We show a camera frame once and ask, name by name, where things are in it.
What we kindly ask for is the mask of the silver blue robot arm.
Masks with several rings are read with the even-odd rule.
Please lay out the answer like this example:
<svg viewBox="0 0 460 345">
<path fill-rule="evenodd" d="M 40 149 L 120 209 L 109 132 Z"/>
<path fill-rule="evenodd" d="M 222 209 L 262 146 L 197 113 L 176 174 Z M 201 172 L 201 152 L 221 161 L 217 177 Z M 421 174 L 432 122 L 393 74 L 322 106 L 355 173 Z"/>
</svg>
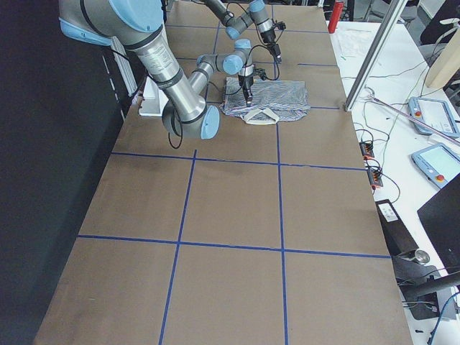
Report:
<svg viewBox="0 0 460 345">
<path fill-rule="evenodd" d="M 247 52 L 204 55 L 187 77 L 168 44 L 161 1 L 60 1 L 60 28 L 74 40 L 109 46 L 116 37 L 141 60 L 157 87 L 167 96 L 162 123 L 178 137 L 211 139 L 220 115 L 200 95 L 216 70 L 237 74 Z"/>
<path fill-rule="evenodd" d="M 241 34 L 254 25 L 262 38 L 263 45 L 269 50 L 276 63 L 282 62 L 280 46 L 277 43 L 275 30 L 284 31 L 284 22 L 276 22 L 269 18 L 263 1 L 251 1 L 248 9 L 236 17 L 226 6 L 218 0 L 203 1 L 226 28 L 226 33 L 231 40 L 237 40 Z"/>
</svg>

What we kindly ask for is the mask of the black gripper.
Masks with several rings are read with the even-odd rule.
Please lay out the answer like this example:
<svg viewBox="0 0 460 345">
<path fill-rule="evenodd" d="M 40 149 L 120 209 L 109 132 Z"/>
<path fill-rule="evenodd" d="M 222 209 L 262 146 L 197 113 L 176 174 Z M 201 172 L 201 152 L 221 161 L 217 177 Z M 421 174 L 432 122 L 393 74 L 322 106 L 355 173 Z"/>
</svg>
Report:
<svg viewBox="0 0 460 345">
<path fill-rule="evenodd" d="M 249 105 L 252 103 L 252 99 L 253 99 L 251 87 L 254 83 L 254 74 L 253 73 L 251 73 L 250 75 L 238 74 L 238 80 L 239 80 L 239 85 L 242 89 L 245 104 Z"/>
<path fill-rule="evenodd" d="M 282 62 L 280 46 L 276 43 L 276 34 L 274 30 L 261 32 L 261 38 L 267 48 L 271 48 L 271 54 L 276 63 Z"/>
</svg>

